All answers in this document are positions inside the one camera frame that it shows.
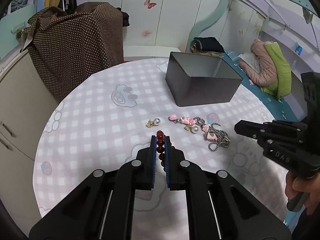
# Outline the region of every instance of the tablecloth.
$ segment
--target tablecloth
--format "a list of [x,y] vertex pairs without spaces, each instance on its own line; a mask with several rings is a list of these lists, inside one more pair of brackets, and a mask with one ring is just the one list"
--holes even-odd
[[[271,121],[273,116],[244,86],[229,103],[178,107],[165,82],[166,58],[127,62],[93,74],[72,91],[52,113],[40,138],[33,174],[36,200],[42,216],[95,169],[119,169],[148,147],[162,130],[185,158],[203,170],[227,170],[276,216],[286,213],[286,170],[262,156],[256,140],[237,135],[241,119]],[[216,152],[200,131],[193,134],[168,116],[195,117],[218,122],[231,139]],[[161,119],[147,128],[148,120]],[[184,191],[169,191],[157,160],[155,188],[137,191],[132,239],[188,239]]]

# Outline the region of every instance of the metal chain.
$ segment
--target metal chain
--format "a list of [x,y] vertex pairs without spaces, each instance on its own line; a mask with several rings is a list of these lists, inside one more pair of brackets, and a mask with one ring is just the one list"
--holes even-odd
[[196,125],[199,125],[200,127],[205,125],[205,120],[200,118],[199,116],[196,116],[193,120],[195,120],[196,121]]
[[[193,120],[196,121],[196,125],[199,125],[201,128],[206,125],[205,123],[205,120],[199,116],[196,116]],[[218,124],[217,122],[214,122],[212,123],[210,126],[209,126],[209,129],[208,129],[208,132],[206,133],[205,137],[207,139],[207,136],[208,136],[208,133],[214,133],[216,136],[217,136],[217,139],[218,140],[208,140],[209,142],[209,145],[208,145],[208,148],[210,151],[212,152],[215,152],[219,146],[222,146],[222,147],[225,147],[227,148],[229,145],[230,145],[230,137],[228,135],[228,133],[226,133],[225,131],[223,130],[218,130],[218,129],[215,129],[213,126],[214,125],[218,125],[218,126],[221,126],[220,124]],[[211,145],[212,144],[216,144],[216,148],[215,149],[212,149],[211,148]]]

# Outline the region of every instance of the pink charm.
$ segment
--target pink charm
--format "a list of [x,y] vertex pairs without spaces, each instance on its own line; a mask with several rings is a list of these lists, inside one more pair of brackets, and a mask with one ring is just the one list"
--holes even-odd
[[215,133],[207,133],[207,140],[217,141],[218,138]]
[[169,116],[170,120],[176,120],[177,119],[177,115],[176,114],[172,114]]
[[203,125],[202,128],[201,128],[201,130],[204,131],[205,133],[207,133],[208,130],[209,130],[209,125],[206,125],[206,124]]
[[190,119],[189,119],[189,124],[190,124],[190,125],[195,125],[195,124],[196,124],[196,121],[193,120],[193,118],[190,118]]
[[189,118],[187,118],[187,117],[182,117],[181,119],[181,123],[184,123],[184,124],[189,124]]

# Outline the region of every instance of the hand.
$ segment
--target hand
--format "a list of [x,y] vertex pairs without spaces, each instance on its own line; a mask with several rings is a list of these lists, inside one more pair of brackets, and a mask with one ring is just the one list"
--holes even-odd
[[291,171],[285,177],[287,183],[285,194],[289,199],[293,199],[298,192],[309,192],[310,197],[305,202],[307,215],[312,215],[320,202],[320,174],[318,173],[311,180],[304,180],[296,177]]

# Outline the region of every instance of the brown polka dot cloth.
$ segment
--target brown polka dot cloth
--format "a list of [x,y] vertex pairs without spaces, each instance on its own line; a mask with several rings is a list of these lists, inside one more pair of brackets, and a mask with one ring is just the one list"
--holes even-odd
[[124,61],[122,13],[107,2],[83,3],[71,15],[48,7],[28,23],[31,59],[59,101],[92,74]]

